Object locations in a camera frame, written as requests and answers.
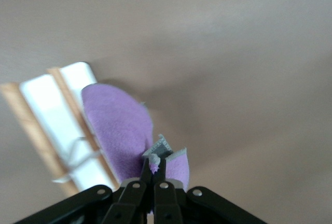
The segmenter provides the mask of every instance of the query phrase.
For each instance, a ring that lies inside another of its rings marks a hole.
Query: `purple felt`
[[[82,90],[84,111],[120,182],[139,177],[142,154],[153,144],[153,124],[145,106],[105,84]]]
[[[181,181],[183,183],[183,189],[187,191],[189,186],[189,163],[187,153],[167,161],[166,178]]]
[[[149,164],[149,168],[150,168],[152,174],[155,174],[159,170],[159,166],[156,164],[153,164],[153,163]]]

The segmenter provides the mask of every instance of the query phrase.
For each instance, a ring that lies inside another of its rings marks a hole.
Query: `wooden stick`
[[[98,151],[100,150],[97,142],[95,141],[84,117],[83,114],[77,104],[77,101],[75,100],[73,94],[71,93],[65,79],[62,76],[62,73],[60,71],[60,68],[55,67],[48,69],[47,72],[53,76],[55,79],[60,91],[62,92],[69,108],[71,109],[74,117],[76,118],[77,123],[79,124],[80,128],[83,131],[83,134],[86,138],[86,140],[89,142],[91,148],[93,151]],[[100,155],[98,157],[99,162],[101,163],[102,167],[104,168],[105,172],[109,176],[110,180],[112,181],[114,187],[118,189],[120,187],[116,177],[114,176],[113,172],[111,171],[109,164],[106,162],[105,158],[103,155]]]
[[[66,175],[68,169],[62,163],[62,160],[54,149],[49,137],[30,109],[20,91],[19,84],[15,82],[7,83],[1,85],[0,88],[10,108],[15,113],[33,146],[51,171],[53,177],[60,178]],[[73,181],[60,184],[60,186],[68,196],[75,195],[79,192]]]

